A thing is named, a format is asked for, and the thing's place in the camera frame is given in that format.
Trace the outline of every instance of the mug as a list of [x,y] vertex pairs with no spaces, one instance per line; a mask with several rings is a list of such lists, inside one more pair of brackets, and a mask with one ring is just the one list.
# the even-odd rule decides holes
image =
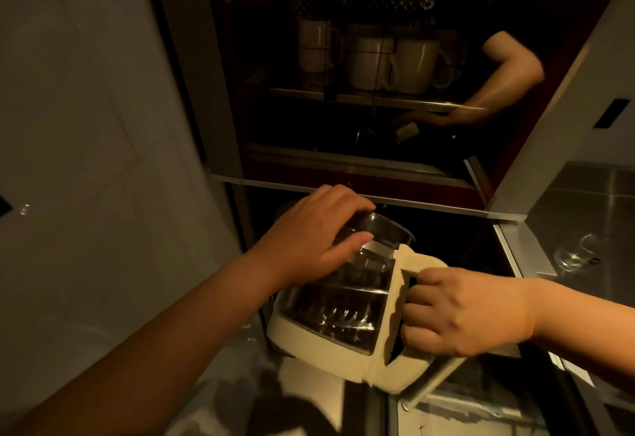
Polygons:
[[434,66],[439,56],[446,64],[452,64],[435,39],[400,39],[395,53],[398,66],[395,90],[411,95],[421,95],[431,83],[435,88],[449,87],[454,79],[453,69],[446,83],[438,83],[433,79]]
[[[353,51],[347,53],[346,75],[351,87],[360,90],[394,90],[398,76],[394,40],[373,36],[360,36],[353,42]],[[395,76],[389,76],[391,66]]]
[[298,65],[302,71],[317,73],[334,68],[342,62],[340,51],[337,63],[331,60],[333,38],[337,37],[342,46],[340,31],[328,21],[298,20]]

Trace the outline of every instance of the wall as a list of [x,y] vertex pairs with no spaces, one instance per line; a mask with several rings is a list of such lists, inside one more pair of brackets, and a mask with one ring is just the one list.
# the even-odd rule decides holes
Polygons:
[[149,0],[0,0],[0,20],[5,426],[239,245]]
[[[635,100],[635,92],[620,97]],[[635,103],[629,103],[611,127],[591,130],[572,161],[635,167]]]

